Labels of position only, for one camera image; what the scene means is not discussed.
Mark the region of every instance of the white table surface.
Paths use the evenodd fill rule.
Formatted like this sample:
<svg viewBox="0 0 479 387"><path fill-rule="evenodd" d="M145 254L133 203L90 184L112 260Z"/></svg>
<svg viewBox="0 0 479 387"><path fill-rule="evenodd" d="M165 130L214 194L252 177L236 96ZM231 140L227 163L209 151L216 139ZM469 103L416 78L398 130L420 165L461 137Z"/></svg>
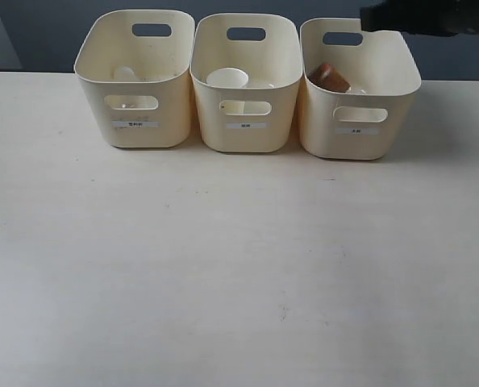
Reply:
<svg viewBox="0 0 479 387"><path fill-rule="evenodd" d="M479 386L479 83L365 163L118 150L0 73L0 386Z"/></svg>

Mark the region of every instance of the storage bin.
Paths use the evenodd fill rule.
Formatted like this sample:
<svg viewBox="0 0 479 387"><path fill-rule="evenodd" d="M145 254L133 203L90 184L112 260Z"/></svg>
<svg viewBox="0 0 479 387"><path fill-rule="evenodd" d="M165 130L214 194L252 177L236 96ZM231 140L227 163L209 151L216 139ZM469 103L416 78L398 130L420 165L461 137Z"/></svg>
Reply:
<svg viewBox="0 0 479 387"><path fill-rule="evenodd" d="M104 139L165 148L190 133L194 20L177 10L118 10L99 18L75 73Z"/></svg>
<svg viewBox="0 0 479 387"><path fill-rule="evenodd" d="M325 44L331 36L352 37L345 33L360 34L361 43ZM332 159L384 156L421 86L402 35L364 32L359 19L313 19L301 27L301 45L306 74L298 103L302 146L315 156ZM350 91L334 93L310 82L308 75L323 62L344 76Z"/></svg>
<svg viewBox="0 0 479 387"><path fill-rule="evenodd" d="M206 83L209 74L224 68L246 72L247 86ZM302 78L298 33L291 21L257 14L203 19L197 26L191 75L207 146L221 152L273 152L285 144ZM242 106L243 113L228 113L235 110L227 109L232 103Z"/></svg>

